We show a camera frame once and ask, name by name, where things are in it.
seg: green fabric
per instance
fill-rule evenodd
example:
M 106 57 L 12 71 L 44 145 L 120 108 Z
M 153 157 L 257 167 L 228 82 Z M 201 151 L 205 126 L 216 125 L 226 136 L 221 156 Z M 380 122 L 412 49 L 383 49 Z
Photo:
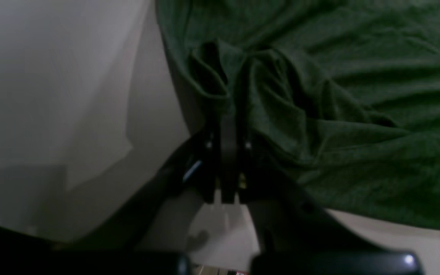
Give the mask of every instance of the green fabric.
M 206 115 L 246 106 L 325 207 L 440 229 L 440 0 L 161 0 Z

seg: green cloth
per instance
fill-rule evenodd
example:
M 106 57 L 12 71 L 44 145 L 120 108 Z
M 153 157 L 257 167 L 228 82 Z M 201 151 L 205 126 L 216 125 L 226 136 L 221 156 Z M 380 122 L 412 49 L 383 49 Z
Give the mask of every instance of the green cloth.
M 157 15 L 203 112 L 245 106 L 322 205 L 440 229 L 440 0 L 161 0 Z

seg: white surface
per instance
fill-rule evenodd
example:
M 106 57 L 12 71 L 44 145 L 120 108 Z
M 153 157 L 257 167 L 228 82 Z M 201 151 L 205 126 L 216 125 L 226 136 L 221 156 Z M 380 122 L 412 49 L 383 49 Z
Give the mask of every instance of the white surface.
M 187 139 L 148 4 L 0 0 L 2 226 L 79 237 Z M 334 213 L 381 245 L 413 249 L 440 275 L 439 231 Z M 239 205 L 204 205 L 188 243 L 194 262 L 238 270 L 259 251 Z

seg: wrinkled fabric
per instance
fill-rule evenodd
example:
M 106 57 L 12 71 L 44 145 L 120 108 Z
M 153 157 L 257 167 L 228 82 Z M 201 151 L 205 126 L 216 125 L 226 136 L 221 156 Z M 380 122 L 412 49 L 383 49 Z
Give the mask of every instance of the wrinkled fabric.
M 440 229 L 440 0 L 161 0 L 203 113 L 246 110 L 325 207 Z

